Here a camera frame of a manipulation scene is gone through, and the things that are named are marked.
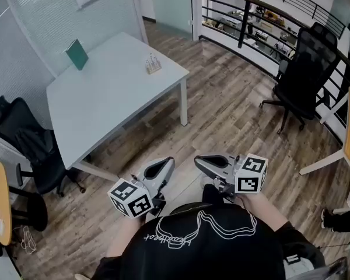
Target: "chair backrest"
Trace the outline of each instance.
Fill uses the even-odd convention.
[[[316,101],[316,94],[328,81],[340,59],[337,38],[326,27],[315,23],[310,29],[298,32],[296,53],[281,78],[289,94]]]
[[[0,97],[0,138],[14,146],[23,153],[16,140],[20,128],[36,131],[45,131],[31,113],[26,102],[17,98],[8,103],[3,96]]]

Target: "black metal railing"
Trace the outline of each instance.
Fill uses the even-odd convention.
[[[273,58],[271,57],[271,55],[269,55],[268,53],[266,53],[265,51],[263,51],[262,49],[260,49],[259,47],[256,47],[250,43],[248,43],[245,39],[245,37],[248,37],[249,39],[254,39],[254,41],[257,41],[259,42],[260,44],[262,44],[263,46],[265,47],[268,47],[270,49],[270,51],[275,51],[276,53],[278,53],[280,59],[287,59],[287,60],[290,60],[289,57],[288,57],[288,54],[289,53],[284,53],[282,51],[282,49],[278,49],[277,47],[275,47],[274,45],[270,45],[268,44],[266,41],[258,38],[257,36],[249,33],[249,32],[246,32],[246,29],[247,29],[247,26],[251,26],[253,27],[254,29],[257,29],[257,30],[260,30],[264,33],[266,33],[267,35],[269,35],[270,37],[272,37],[273,39],[281,42],[283,45],[286,45],[288,46],[291,50],[296,50],[296,46],[293,45],[293,44],[289,44],[287,41],[281,39],[280,37],[268,32],[267,30],[264,30],[262,29],[261,27],[257,26],[256,24],[254,25],[251,21],[248,22],[248,18],[249,16],[254,16],[254,17],[257,17],[259,18],[260,20],[264,20],[266,22],[268,22],[269,24],[271,25],[274,25],[276,26],[277,28],[285,31],[285,32],[288,32],[288,30],[286,30],[283,26],[279,25],[279,24],[276,24],[274,23],[272,20],[270,20],[269,18],[267,17],[264,17],[263,15],[260,15],[258,13],[254,13],[254,12],[249,12],[250,10],[250,6],[251,4],[255,4],[257,6],[260,6],[264,9],[268,9],[270,10],[271,12],[274,12],[276,13],[277,15],[280,15],[282,16],[283,18],[287,19],[287,20],[290,20],[293,24],[297,25],[298,28],[309,28],[309,26],[305,25],[304,23],[298,21],[297,19],[295,19],[294,17],[291,17],[289,14],[287,14],[286,12],[272,6],[272,5],[269,5],[263,1],[260,1],[260,0],[243,0],[245,2],[245,6],[244,8],[240,8],[238,6],[235,6],[235,5],[231,5],[229,3],[226,3],[226,2],[223,2],[223,1],[220,1],[220,0],[207,0],[208,2],[212,2],[212,7],[209,7],[209,4],[207,4],[208,6],[202,6],[203,9],[207,10],[208,12],[206,13],[206,15],[202,15],[202,17],[205,19],[205,21],[202,23],[203,26],[207,27],[207,28],[210,28],[212,30],[215,30],[217,32],[220,32],[228,37],[231,37],[233,39],[235,39],[237,41],[237,46],[239,48],[242,48],[243,44],[254,49],[256,52],[266,56],[267,58],[269,58],[271,61],[274,61],[275,63],[279,64],[279,61],[276,59],[276,58]],[[215,4],[220,4],[220,5],[223,5],[223,6],[228,6],[230,8],[233,8],[233,9],[237,9],[238,11],[242,11],[243,12],[243,17],[242,18],[239,18],[239,17],[236,17],[236,16],[233,16],[232,14],[230,13],[226,13],[226,12],[223,12],[219,9],[217,9],[216,5]],[[215,17],[216,15],[222,15],[224,18],[233,18],[234,20],[237,20],[239,22],[241,22],[241,26],[240,27],[237,27],[237,26],[232,26],[232,25],[227,25],[228,28],[231,28],[235,31],[237,31],[239,34],[230,34],[226,31],[223,31],[221,29],[218,28],[217,25],[219,24],[223,24],[223,25],[226,25],[226,21],[222,21],[221,18],[218,18],[218,17]],[[212,22],[215,22],[215,26],[211,26],[206,20],[208,21],[212,21]],[[338,50],[337,51],[338,53],[338,56],[340,57],[341,61],[344,62],[346,64],[346,67],[350,69],[350,60],[340,51]],[[342,82],[346,82],[346,84],[348,86],[347,87],[350,87],[350,80],[345,76],[345,74],[343,74],[342,72],[340,72],[339,69],[336,68],[335,72],[337,72],[341,78],[342,78]],[[337,103],[345,94],[347,94],[347,89],[345,88],[341,88],[341,86],[339,84],[337,84],[332,78],[329,78],[329,81],[339,90],[339,94],[338,94],[338,97],[335,97],[329,90],[327,90],[326,87],[323,86],[323,90],[324,90],[324,94],[323,94],[323,97],[321,97],[319,94],[317,95],[317,97],[319,99],[322,99],[324,100],[324,105],[326,107],[328,107],[328,109],[330,109],[330,99],[333,100],[333,103]],[[335,114],[335,116],[338,118],[338,120],[341,122],[341,124],[343,124],[345,127],[346,127],[346,120],[347,118],[346,117],[340,117],[337,113]]]
[[[305,14],[311,16],[312,19],[327,26],[338,38],[341,38],[345,25],[330,12],[326,11],[320,5],[311,0],[281,0],[288,3]]]

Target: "floor below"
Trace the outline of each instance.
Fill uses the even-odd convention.
[[[272,98],[274,80],[240,57],[201,40],[170,36],[146,23],[150,45],[190,71],[187,82],[187,126],[180,125],[177,94],[172,91],[139,114],[92,153],[94,164],[128,177],[145,162],[172,156],[176,169],[165,188],[164,214],[201,198],[201,172],[196,155],[228,152],[255,153],[269,159],[264,194],[316,246],[346,244],[350,233],[321,229],[324,207],[344,205],[350,188],[350,168],[343,160],[299,175],[301,167],[339,150],[333,136],[317,119],[299,131],[292,116],[281,135],[283,109],[265,105]],[[27,255],[17,247],[16,264],[24,279],[73,279],[74,273],[92,276],[121,220],[107,192],[107,180],[80,174],[86,192],[67,184],[65,197],[44,196],[48,227],[31,229],[37,250]],[[344,246],[322,248],[328,263],[348,256]]]

